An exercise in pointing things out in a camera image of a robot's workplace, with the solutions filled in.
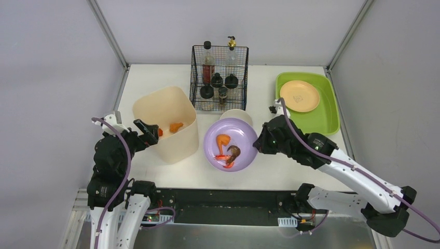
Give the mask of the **purple plastic plate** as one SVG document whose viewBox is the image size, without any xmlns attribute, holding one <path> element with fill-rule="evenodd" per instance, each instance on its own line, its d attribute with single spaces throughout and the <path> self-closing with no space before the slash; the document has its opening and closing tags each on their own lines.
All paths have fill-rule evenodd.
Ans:
<svg viewBox="0 0 440 249">
<path fill-rule="evenodd" d="M 223 147 L 223 155 L 231 155 L 227 150 L 231 145 L 236 145 L 241 150 L 233 165 L 227 166 L 226 161 L 214 159 L 214 156 L 220 155 L 216 145 L 216 137 L 219 134 L 231 137 L 230 143 Z M 235 118 L 221 119 L 214 122 L 205 133 L 203 151 L 211 166 L 224 172 L 238 172 L 247 168 L 256 158 L 257 149 L 253 147 L 256 140 L 256 132 L 246 122 Z"/>
</svg>

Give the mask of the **beige plastic bin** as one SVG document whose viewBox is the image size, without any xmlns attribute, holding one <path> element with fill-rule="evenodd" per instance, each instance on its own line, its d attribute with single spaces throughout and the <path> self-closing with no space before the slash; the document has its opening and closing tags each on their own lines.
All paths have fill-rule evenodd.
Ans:
<svg viewBox="0 0 440 249">
<path fill-rule="evenodd" d="M 198 150 L 196 110 L 181 88 L 166 87 L 143 96 L 135 101 L 132 111 L 135 119 L 141 119 L 148 125 L 158 125 L 163 130 L 163 136 L 153 146 L 162 161 L 177 163 Z M 169 125 L 178 122 L 184 126 L 171 133 Z"/>
</svg>

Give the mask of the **white ceramic bowl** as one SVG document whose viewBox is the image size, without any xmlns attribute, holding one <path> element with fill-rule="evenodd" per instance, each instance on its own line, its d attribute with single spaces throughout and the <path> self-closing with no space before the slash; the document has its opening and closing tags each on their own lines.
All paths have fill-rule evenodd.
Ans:
<svg viewBox="0 0 440 249">
<path fill-rule="evenodd" d="M 249 124 L 251 127 L 253 126 L 253 119 L 252 117 L 244 110 L 241 109 L 230 109 L 227 110 L 226 112 L 224 112 L 221 116 L 220 116 L 220 120 L 221 119 L 226 119 L 226 118 L 235 118 L 235 119 L 240 119 L 244 122 L 246 122 L 247 124 Z"/>
</svg>

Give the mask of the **orange plastic plate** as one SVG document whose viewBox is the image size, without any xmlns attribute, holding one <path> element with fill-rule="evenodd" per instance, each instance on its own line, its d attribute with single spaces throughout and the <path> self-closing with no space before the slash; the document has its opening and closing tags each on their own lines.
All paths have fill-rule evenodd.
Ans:
<svg viewBox="0 0 440 249">
<path fill-rule="evenodd" d="M 302 80 L 286 82 L 280 89 L 280 97 L 289 109 L 300 113 L 310 112 L 320 103 L 318 90 Z"/>
</svg>

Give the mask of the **small pepper jar black lid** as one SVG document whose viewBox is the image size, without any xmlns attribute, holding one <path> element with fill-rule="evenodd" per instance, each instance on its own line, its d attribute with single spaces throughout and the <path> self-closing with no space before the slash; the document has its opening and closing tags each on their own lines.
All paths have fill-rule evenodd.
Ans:
<svg viewBox="0 0 440 249">
<path fill-rule="evenodd" d="M 225 105 L 228 97 L 228 88 L 220 87 L 218 89 L 218 97 L 220 105 Z"/>
</svg>

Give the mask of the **white shaker black spout lid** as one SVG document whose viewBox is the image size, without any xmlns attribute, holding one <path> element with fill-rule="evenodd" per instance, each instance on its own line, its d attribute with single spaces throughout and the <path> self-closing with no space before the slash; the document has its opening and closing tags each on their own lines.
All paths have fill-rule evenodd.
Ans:
<svg viewBox="0 0 440 249">
<path fill-rule="evenodd" d="M 202 110 L 211 111 L 213 109 L 214 89 L 211 85 L 204 85 L 200 88 L 200 106 Z"/>
</svg>

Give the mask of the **salt shaker black pump lid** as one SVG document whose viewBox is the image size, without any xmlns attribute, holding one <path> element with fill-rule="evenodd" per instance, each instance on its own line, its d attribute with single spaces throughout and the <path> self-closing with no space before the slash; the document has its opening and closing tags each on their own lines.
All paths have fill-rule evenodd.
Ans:
<svg viewBox="0 0 440 249">
<path fill-rule="evenodd" d="M 219 89 L 223 86 L 223 78 L 220 73 L 215 73 L 211 78 L 211 86 L 214 89 L 214 98 L 219 98 Z"/>
</svg>

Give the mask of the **clear bottle gold pump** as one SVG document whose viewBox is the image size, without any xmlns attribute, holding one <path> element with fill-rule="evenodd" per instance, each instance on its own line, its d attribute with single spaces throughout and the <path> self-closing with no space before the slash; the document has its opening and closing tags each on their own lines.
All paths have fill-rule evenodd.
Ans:
<svg viewBox="0 0 440 249">
<path fill-rule="evenodd" d="M 236 39 L 234 36 L 228 36 L 228 51 L 226 54 L 226 65 L 234 67 L 237 65 Z"/>
</svg>

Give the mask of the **soy sauce bottle red label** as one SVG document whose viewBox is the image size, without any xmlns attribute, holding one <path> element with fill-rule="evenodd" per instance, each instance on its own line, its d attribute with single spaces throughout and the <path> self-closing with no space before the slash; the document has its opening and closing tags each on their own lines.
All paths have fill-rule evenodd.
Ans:
<svg viewBox="0 0 440 249">
<path fill-rule="evenodd" d="M 215 57 L 211 51 L 212 45 L 210 41 L 203 44 L 204 52 L 202 55 L 202 82 L 205 85 L 211 83 L 211 79 L 215 74 Z"/>
</svg>

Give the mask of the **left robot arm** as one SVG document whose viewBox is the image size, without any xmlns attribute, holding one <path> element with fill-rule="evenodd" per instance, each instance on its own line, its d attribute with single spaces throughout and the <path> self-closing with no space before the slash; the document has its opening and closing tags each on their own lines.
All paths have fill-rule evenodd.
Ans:
<svg viewBox="0 0 440 249">
<path fill-rule="evenodd" d="M 91 248 L 133 248 L 147 209 L 157 200 L 156 185 L 130 181 L 131 161 L 159 140 L 158 125 L 136 119 L 141 134 L 123 125 L 99 118 L 103 137 L 94 147 L 94 166 L 87 186 L 91 216 Z"/>
</svg>

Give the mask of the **brown mushroom food piece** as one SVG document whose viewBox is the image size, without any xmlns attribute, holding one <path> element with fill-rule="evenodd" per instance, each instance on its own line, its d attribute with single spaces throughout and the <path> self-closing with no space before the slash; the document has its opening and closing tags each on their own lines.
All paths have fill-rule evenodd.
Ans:
<svg viewBox="0 0 440 249">
<path fill-rule="evenodd" d="M 231 145 L 228 147 L 227 149 L 229 152 L 231 152 L 230 157 L 226 160 L 226 165 L 230 166 L 233 165 L 234 161 L 236 160 L 236 158 L 241 154 L 241 150 L 238 146 L 236 145 Z"/>
</svg>

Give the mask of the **orange shrimp food piece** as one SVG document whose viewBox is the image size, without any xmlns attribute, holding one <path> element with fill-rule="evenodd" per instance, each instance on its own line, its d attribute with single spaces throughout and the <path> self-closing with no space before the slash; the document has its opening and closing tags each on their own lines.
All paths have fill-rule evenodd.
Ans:
<svg viewBox="0 0 440 249">
<path fill-rule="evenodd" d="M 219 134 L 216 137 L 216 145 L 219 150 L 219 154 L 223 154 L 223 147 L 230 143 L 231 137 L 227 134 Z"/>
</svg>

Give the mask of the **green plastic tub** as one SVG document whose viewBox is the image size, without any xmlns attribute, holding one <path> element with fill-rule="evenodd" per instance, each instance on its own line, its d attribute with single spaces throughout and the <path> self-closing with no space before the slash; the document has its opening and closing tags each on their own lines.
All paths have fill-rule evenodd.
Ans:
<svg viewBox="0 0 440 249">
<path fill-rule="evenodd" d="M 276 78 L 276 99 L 281 97 L 282 87 L 290 81 L 304 81 L 314 87 L 319 94 L 319 100 L 314 101 L 311 106 L 315 109 L 307 112 L 298 112 L 288 105 L 287 97 L 284 98 L 287 111 L 295 125 L 303 133 L 320 133 L 323 135 L 333 135 L 340 129 L 339 110 L 336 103 L 334 89 L 323 75 L 306 72 L 285 72 Z"/>
</svg>

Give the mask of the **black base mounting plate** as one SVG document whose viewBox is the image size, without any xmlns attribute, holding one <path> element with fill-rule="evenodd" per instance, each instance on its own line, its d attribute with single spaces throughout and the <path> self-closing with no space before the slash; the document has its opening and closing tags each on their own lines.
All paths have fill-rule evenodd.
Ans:
<svg viewBox="0 0 440 249">
<path fill-rule="evenodd" d="M 279 218 L 309 218 L 314 211 L 295 191 L 158 188 L 150 208 L 168 206 L 177 224 L 277 226 Z"/>
</svg>

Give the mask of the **aluminium frame rail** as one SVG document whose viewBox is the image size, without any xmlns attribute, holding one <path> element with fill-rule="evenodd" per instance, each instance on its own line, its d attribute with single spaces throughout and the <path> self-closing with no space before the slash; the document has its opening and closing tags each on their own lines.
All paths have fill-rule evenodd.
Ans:
<svg viewBox="0 0 440 249">
<path fill-rule="evenodd" d="M 109 26 L 105 15 L 96 0 L 87 0 L 87 3 L 90 6 L 91 11 L 93 12 L 104 36 L 106 37 L 111 49 L 113 50 L 114 54 L 116 55 L 119 63 L 121 64 L 122 68 L 127 71 L 129 67 L 129 63 L 127 62 L 125 56 L 123 55 L 122 49 L 120 48 L 115 35 L 113 34 L 111 27 Z"/>
</svg>

